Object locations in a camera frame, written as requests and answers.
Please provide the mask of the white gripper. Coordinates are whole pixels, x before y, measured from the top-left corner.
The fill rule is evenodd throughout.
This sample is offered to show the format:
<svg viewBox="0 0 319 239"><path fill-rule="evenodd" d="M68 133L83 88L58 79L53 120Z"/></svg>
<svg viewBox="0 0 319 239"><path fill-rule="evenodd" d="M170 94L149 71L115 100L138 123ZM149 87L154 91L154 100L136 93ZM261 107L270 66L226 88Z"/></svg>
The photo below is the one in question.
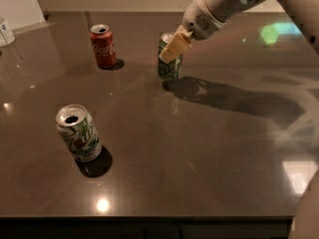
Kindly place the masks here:
<svg viewBox="0 0 319 239"><path fill-rule="evenodd" d="M226 0L193 0L159 58L166 64L192 47L192 39L205 40L223 27L227 18Z"/></svg>

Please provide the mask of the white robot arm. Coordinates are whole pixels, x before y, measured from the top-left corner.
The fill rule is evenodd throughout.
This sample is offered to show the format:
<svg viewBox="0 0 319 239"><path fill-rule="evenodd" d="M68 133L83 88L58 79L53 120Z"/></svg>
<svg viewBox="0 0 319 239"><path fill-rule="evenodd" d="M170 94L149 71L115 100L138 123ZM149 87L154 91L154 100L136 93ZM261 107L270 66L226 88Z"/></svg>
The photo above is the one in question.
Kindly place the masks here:
<svg viewBox="0 0 319 239"><path fill-rule="evenodd" d="M159 58L169 63L185 53L192 41L206 40L236 14L265 0L193 0L182 22ZM319 0L276 0L297 26L313 50L319 52Z"/></svg>

